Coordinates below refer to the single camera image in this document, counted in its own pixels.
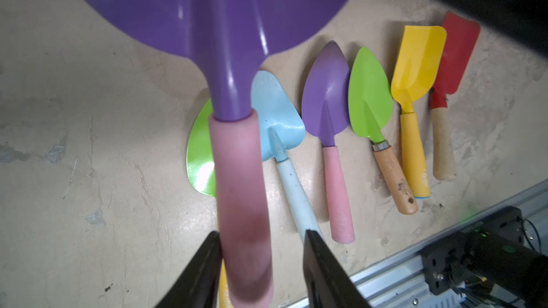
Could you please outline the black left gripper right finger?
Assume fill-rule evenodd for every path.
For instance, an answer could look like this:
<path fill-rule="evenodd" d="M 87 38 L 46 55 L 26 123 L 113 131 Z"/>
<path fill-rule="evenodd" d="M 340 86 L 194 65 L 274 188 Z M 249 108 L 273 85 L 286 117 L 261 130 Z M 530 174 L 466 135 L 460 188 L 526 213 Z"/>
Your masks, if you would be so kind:
<path fill-rule="evenodd" d="M 303 275 L 310 307 L 370 308 L 315 230 L 305 233 Z"/>

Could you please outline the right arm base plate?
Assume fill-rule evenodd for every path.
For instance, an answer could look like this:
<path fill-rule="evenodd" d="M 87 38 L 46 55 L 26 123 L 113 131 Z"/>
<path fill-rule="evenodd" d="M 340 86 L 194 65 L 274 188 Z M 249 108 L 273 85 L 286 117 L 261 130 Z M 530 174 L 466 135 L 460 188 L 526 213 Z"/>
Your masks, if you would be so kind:
<path fill-rule="evenodd" d="M 428 244 L 420 256 L 430 292 L 441 295 L 450 289 L 451 283 L 456 285 L 473 276 L 469 266 L 474 258 L 474 239 L 499 235 L 522 244 L 521 220 L 521 209 L 507 206 Z"/>

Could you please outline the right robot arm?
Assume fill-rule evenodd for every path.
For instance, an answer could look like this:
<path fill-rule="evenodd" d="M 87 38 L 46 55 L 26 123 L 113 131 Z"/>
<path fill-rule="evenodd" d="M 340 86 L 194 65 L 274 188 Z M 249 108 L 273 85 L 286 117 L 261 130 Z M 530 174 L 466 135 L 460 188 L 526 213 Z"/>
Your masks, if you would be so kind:
<path fill-rule="evenodd" d="M 547 256 L 495 233 L 477 231 L 469 235 L 461 263 L 523 299 L 526 307 L 547 306 Z"/>

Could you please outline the yellow square shovel yellow handle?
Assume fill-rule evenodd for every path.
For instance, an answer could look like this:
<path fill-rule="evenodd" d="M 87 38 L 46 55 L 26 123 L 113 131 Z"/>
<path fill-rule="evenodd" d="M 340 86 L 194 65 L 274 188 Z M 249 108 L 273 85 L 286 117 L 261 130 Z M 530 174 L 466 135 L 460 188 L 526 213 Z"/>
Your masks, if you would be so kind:
<path fill-rule="evenodd" d="M 416 198 L 431 195 L 425 151 L 413 104 L 433 86 L 447 32 L 443 27 L 406 26 L 391 81 L 392 97 L 401 106 L 402 169 Z"/>

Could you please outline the red shovel wooden handle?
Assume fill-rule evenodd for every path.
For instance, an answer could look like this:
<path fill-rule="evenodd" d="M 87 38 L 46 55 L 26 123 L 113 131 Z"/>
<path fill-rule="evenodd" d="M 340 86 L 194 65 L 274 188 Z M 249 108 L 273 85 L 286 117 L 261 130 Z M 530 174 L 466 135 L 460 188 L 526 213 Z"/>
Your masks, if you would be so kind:
<path fill-rule="evenodd" d="M 480 25 L 451 11 L 442 27 L 447 32 L 438 75 L 430 93 L 430 116 L 433 133 L 433 175 L 439 181 L 453 181 L 457 166 L 452 147 L 448 118 L 448 95 L 454 94 L 462 81 L 480 35 Z"/>

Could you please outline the green shovel orange handle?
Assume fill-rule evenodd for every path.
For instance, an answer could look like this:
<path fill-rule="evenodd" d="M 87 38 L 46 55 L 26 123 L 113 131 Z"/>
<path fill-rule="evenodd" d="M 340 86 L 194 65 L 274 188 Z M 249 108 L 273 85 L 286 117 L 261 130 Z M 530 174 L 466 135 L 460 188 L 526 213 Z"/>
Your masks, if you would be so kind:
<path fill-rule="evenodd" d="M 201 194 L 217 198 L 209 118 L 213 112 L 211 99 L 198 113 L 188 138 L 186 171 L 191 186 Z"/>

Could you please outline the purple pointed shovel pink handle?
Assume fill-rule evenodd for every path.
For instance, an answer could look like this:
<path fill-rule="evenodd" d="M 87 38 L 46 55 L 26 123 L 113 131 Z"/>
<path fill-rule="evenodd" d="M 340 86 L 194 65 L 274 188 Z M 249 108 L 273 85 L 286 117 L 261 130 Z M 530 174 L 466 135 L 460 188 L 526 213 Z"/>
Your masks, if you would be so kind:
<path fill-rule="evenodd" d="M 85 0 L 130 37 L 190 59 L 208 84 L 228 289 L 234 307 L 268 307 L 273 260 L 252 82 L 271 55 L 321 30 L 348 0 Z"/>

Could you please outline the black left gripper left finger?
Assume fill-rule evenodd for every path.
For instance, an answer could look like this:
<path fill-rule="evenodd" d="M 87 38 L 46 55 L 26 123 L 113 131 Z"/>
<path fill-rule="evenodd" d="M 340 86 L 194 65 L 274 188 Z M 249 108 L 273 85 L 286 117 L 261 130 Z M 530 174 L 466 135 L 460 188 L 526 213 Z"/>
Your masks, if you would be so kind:
<path fill-rule="evenodd" d="M 156 307 L 216 307 L 223 254 L 212 231 Z"/>

